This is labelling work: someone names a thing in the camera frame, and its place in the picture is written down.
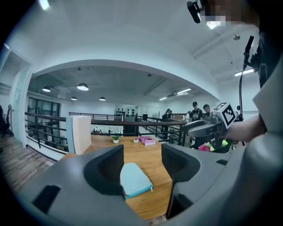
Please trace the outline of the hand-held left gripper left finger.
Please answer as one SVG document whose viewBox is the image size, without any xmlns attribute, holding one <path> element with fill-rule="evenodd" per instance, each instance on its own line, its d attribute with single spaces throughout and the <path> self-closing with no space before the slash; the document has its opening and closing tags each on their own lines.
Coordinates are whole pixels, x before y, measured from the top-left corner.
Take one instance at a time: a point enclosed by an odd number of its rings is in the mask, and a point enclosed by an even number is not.
<svg viewBox="0 0 283 226">
<path fill-rule="evenodd" d="M 124 146 L 95 151 L 96 156 L 84 166 L 86 182 L 102 195 L 123 196 L 120 173 L 124 166 Z"/>
</svg>

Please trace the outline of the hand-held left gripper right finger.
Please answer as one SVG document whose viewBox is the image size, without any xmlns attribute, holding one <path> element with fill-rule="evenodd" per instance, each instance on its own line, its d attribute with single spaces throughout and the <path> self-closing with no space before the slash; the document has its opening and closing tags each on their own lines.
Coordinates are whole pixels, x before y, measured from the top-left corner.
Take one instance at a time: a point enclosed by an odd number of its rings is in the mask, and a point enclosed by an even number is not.
<svg viewBox="0 0 283 226">
<path fill-rule="evenodd" d="M 167 219 L 171 219 L 193 205 L 193 202 L 184 194 L 174 191 L 175 185 L 191 180 L 200 170 L 201 164 L 197 158 L 168 144 L 161 145 L 161 160 L 172 180 L 169 203 L 165 214 Z"/>
</svg>

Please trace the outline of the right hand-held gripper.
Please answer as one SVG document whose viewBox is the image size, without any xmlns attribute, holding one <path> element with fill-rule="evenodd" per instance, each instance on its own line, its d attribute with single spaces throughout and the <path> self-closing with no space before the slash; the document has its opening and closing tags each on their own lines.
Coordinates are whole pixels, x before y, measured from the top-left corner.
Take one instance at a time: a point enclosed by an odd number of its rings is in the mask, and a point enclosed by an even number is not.
<svg viewBox="0 0 283 226">
<path fill-rule="evenodd" d="M 235 121 L 235 113 L 229 102 L 222 102 L 214 107 L 209 116 L 183 126 L 183 131 L 191 138 L 205 138 L 214 149 L 222 146 L 222 141 L 231 124 Z"/>
</svg>

